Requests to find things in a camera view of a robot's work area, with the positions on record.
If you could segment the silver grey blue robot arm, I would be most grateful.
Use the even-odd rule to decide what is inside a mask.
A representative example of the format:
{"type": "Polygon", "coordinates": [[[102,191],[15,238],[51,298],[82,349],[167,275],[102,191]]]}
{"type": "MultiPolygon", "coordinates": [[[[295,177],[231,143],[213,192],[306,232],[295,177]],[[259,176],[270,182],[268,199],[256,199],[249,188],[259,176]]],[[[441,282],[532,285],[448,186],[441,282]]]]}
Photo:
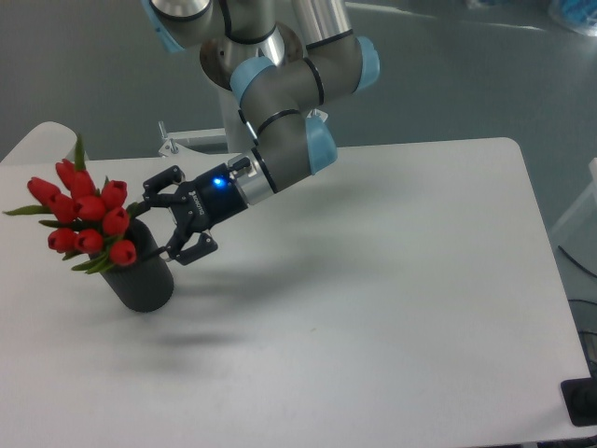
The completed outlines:
{"type": "Polygon", "coordinates": [[[374,84],[380,58],[369,39],[354,34],[341,1],[293,3],[303,43],[289,58],[271,1],[146,1],[143,7],[168,50],[217,44],[222,86],[250,140],[246,150],[192,180],[174,167],[145,182],[144,208],[165,207],[174,217],[164,252],[187,265],[216,250],[214,225],[336,160],[333,137],[313,111],[374,84]]]}

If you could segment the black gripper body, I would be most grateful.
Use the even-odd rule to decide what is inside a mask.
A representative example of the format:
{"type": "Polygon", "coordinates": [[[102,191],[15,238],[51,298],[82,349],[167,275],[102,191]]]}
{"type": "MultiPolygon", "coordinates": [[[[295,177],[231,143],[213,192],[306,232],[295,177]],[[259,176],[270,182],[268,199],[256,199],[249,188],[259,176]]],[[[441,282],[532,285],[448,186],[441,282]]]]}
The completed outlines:
{"type": "Polygon", "coordinates": [[[248,208],[225,163],[181,183],[170,209],[176,231],[184,238],[210,230],[248,208]]]}

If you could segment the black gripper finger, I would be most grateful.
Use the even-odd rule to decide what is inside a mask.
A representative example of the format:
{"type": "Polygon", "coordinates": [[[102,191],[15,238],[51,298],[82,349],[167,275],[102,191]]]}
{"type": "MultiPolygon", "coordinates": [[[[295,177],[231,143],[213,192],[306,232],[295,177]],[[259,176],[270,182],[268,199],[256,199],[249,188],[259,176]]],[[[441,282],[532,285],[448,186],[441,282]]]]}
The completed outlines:
{"type": "Polygon", "coordinates": [[[151,208],[168,208],[178,213],[188,210],[188,183],[182,169],[173,165],[143,183],[142,201],[136,207],[140,216],[151,208]]]}
{"type": "Polygon", "coordinates": [[[145,260],[167,254],[167,260],[174,260],[181,265],[189,265],[202,259],[218,249],[218,244],[208,231],[199,232],[198,241],[191,247],[185,248],[188,238],[176,231],[172,238],[163,246],[151,249],[145,260]]]}

